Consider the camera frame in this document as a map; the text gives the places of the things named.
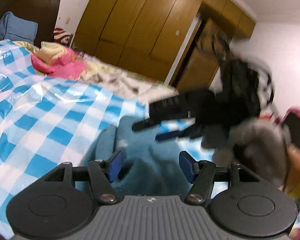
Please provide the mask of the grey gloved right hand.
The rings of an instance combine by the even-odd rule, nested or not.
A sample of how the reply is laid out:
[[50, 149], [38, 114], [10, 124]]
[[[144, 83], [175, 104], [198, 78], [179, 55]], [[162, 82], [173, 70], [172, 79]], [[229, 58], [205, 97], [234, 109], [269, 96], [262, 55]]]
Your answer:
[[218, 126], [206, 128], [201, 146], [214, 150], [212, 162], [217, 166], [239, 163], [276, 187], [282, 187], [290, 166], [287, 153], [290, 142], [286, 125], [253, 118], [232, 127], [228, 135]]

